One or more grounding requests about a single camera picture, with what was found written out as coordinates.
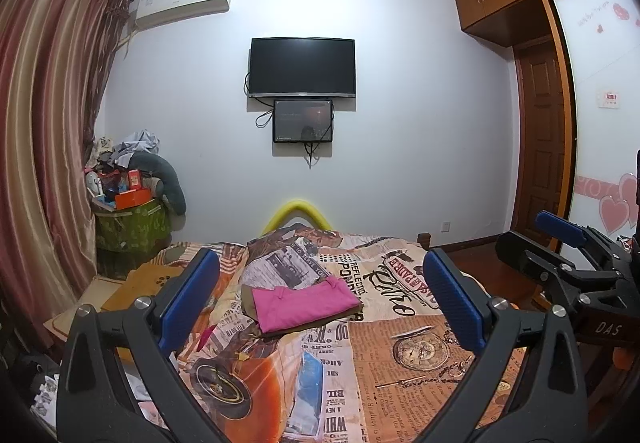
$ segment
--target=striped curtain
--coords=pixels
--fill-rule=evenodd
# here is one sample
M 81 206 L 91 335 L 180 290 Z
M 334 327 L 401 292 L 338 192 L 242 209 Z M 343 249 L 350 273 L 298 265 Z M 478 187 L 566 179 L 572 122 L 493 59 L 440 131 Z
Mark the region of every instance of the striped curtain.
M 0 2 L 0 285 L 44 343 L 95 275 L 84 143 L 126 20 L 113 5 Z

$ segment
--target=monitor screen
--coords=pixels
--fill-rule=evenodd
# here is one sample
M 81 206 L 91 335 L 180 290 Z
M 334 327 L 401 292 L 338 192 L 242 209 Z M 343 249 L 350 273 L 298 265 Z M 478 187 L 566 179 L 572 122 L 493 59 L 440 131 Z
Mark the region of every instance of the monitor screen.
M 254 38 L 252 97 L 356 96 L 355 42 L 343 38 Z
M 334 139 L 331 100 L 274 100 L 273 141 L 316 144 Z

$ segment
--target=yellow tube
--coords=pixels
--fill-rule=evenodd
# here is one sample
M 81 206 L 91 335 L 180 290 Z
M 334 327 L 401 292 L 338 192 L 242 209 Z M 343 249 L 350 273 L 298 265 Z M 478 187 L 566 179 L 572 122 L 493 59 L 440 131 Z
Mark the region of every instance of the yellow tube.
M 282 207 L 278 209 L 278 211 L 271 218 L 271 221 L 264 227 L 264 232 L 262 235 L 265 235 L 267 232 L 271 232 L 271 230 L 275 230 L 280 226 L 280 224 L 284 221 L 284 219 L 293 211 L 299 210 L 304 212 L 307 216 L 311 218 L 311 220 L 315 223 L 316 227 L 321 230 L 331 230 L 331 226 L 329 222 L 324 219 L 324 216 L 319 213 L 318 209 L 314 207 L 311 203 L 302 200 L 302 199 L 294 199 L 289 203 L 284 204 Z

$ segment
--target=pink folded cloth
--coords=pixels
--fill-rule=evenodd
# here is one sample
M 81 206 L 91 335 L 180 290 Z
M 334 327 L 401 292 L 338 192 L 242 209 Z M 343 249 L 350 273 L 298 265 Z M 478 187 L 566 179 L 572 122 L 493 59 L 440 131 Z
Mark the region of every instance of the pink folded cloth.
M 262 333 L 273 333 L 340 314 L 360 305 L 347 283 L 330 275 L 304 289 L 254 288 L 255 310 Z

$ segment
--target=gray travel pillow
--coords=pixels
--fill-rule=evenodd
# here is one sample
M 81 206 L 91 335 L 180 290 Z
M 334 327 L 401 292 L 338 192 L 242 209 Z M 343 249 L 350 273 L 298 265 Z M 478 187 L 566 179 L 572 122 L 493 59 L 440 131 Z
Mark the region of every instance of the gray travel pillow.
M 138 151 L 131 156 L 128 168 L 129 170 L 139 169 L 153 178 L 159 178 L 164 185 L 164 197 L 171 211 L 178 216 L 185 214 L 187 203 L 178 182 L 178 175 L 167 160 L 160 158 L 157 154 Z

